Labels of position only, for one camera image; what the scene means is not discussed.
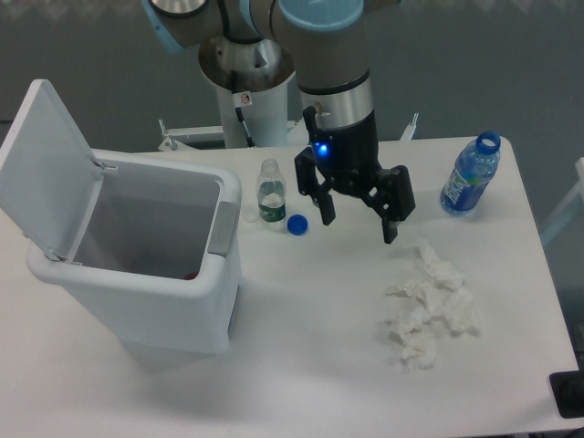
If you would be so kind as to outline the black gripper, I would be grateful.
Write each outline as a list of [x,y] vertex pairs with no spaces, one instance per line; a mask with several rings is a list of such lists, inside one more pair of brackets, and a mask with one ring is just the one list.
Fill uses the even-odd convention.
[[[318,207],[324,225],[336,218],[331,189],[365,197],[366,205],[381,219],[384,243],[391,244],[399,223],[414,210],[415,200],[406,166],[381,168],[375,114],[336,129],[321,129],[313,106],[303,110],[303,118],[308,146],[294,160],[298,191]],[[323,183],[318,182],[317,172],[325,178]]]

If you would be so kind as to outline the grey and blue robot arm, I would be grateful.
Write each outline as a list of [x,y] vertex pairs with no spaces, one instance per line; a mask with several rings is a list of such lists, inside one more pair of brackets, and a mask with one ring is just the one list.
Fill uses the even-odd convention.
[[415,206],[402,165],[378,160],[364,15],[376,1],[147,1],[168,47],[198,47],[206,77],[233,94],[297,80],[308,146],[295,159],[297,187],[335,219],[333,193],[361,199],[392,242]]

